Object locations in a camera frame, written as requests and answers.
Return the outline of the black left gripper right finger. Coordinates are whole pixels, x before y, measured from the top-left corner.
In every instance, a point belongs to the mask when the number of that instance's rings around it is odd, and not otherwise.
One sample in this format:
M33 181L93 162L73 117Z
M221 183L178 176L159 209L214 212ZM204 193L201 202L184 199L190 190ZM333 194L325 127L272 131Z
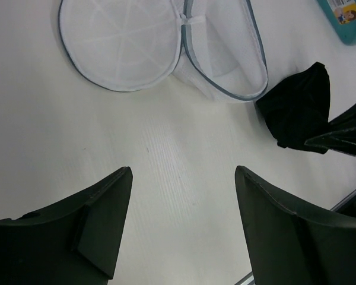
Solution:
M256 284L356 284L356 197L327 210L244 166L235 185Z

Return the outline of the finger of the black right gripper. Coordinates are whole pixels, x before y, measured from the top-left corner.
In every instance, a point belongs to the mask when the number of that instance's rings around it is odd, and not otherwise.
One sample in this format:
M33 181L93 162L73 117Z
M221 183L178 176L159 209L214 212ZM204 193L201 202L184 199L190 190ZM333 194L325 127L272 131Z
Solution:
M356 157L356 126L337 129L305 141L309 147L324 148Z
M330 121L331 130L356 128L356 104Z

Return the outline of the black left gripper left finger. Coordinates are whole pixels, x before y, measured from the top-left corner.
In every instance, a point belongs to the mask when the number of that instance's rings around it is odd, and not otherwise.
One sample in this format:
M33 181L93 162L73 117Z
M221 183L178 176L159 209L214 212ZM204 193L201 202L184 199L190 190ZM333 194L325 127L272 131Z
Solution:
M131 169L121 167L47 207L0 220L0 284L107 284L132 181Z

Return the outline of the black bra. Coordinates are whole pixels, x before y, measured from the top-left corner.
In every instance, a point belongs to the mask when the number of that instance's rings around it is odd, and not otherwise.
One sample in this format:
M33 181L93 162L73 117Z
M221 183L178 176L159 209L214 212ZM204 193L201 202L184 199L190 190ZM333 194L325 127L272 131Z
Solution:
M325 66L315 62L305 71L283 79L256 107L281 148L325 154L327 149L305 145L329 125L330 80Z

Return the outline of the blue-trimmed white mesh laundry bag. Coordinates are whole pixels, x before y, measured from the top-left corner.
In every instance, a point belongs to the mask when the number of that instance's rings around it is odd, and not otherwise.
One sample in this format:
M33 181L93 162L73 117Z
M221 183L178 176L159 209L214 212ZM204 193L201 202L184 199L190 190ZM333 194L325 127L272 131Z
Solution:
M107 90L174 75L212 100L251 102L268 86L249 1L62 1L58 31L77 72Z

